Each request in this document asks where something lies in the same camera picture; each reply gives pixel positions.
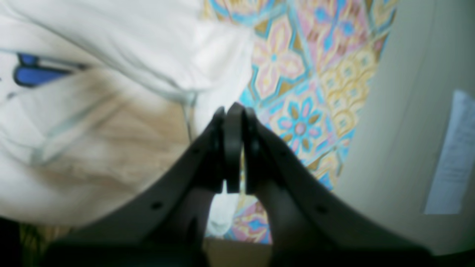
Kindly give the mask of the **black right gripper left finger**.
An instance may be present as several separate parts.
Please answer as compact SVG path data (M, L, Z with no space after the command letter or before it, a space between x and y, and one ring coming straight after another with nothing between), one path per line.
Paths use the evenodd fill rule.
M216 193L239 192L242 114L219 108L159 181L116 211L49 246L43 267L208 267L202 250Z

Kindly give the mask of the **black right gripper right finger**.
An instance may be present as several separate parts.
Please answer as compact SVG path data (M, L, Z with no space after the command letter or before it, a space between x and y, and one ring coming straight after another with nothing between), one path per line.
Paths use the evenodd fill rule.
M243 115L246 191L268 215L270 267L433 267L432 255L355 211L307 171L287 144Z

